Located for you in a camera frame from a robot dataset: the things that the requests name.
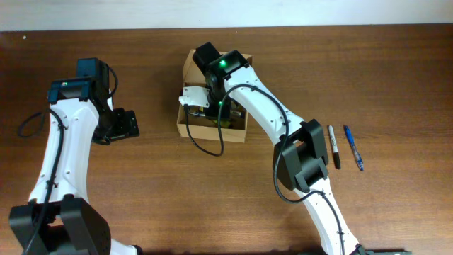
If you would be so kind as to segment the cardboard box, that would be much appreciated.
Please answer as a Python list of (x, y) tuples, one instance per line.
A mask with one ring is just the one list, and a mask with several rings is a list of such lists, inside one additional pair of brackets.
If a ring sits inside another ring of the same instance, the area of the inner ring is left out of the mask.
[[(183, 88), (186, 86), (201, 86), (206, 88), (205, 77), (193, 61), (194, 53), (194, 49), (189, 51), (183, 65)], [(217, 125), (201, 117), (197, 112), (199, 109), (199, 106), (182, 106), (180, 104), (176, 122), (180, 136), (192, 136), (193, 138), (204, 140), (219, 140)], [(247, 133), (248, 112), (238, 103), (232, 103), (232, 110), (244, 112), (245, 118), (236, 118), (231, 115), (231, 126), (229, 128), (222, 128), (223, 140), (244, 143)]]

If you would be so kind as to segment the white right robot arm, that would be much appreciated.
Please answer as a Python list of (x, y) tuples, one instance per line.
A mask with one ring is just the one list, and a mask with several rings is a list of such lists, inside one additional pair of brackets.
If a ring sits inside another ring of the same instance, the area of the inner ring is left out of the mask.
[(258, 78), (237, 50), (226, 54), (212, 43), (194, 54), (205, 78), (209, 117), (222, 121), (231, 103), (242, 106), (273, 144), (273, 185), (288, 204), (303, 204), (321, 238), (325, 254), (364, 254), (365, 248), (349, 230), (333, 196), (328, 177), (328, 153), (321, 124), (295, 115)]

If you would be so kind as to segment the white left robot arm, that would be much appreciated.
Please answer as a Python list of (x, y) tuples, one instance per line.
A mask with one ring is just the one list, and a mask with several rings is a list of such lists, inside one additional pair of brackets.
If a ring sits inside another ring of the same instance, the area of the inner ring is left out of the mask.
[(40, 175), (28, 203), (9, 215), (24, 254), (142, 254), (141, 247), (113, 239), (88, 201), (91, 145), (139, 136), (134, 111), (113, 106), (109, 78), (115, 76), (98, 58), (82, 58), (74, 78), (51, 83), (49, 106), (39, 113), (50, 122)]

